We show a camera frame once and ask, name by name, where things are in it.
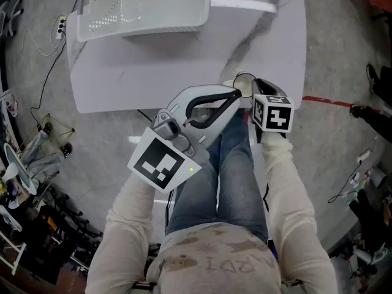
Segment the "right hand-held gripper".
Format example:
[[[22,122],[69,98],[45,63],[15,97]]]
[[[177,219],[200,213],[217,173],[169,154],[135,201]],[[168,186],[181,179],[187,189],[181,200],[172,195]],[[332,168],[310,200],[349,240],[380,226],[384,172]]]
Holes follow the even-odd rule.
[[[252,80],[251,123],[255,126],[257,143],[264,132],[275,132],[284,138],[292,130],[294,102],[275,84],[256,78]]]

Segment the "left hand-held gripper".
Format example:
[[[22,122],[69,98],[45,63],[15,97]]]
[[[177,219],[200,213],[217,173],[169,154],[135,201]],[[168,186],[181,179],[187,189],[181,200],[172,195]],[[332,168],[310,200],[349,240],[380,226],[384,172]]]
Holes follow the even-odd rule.
[[[145,129],[128,168],[163,194],[196,175],[209,159],[206,142],[215,140],[239,109],[241,92],[225,85],[191,86],[158,111]],[[192,116],[199,106],[213,107],[200,122]]]

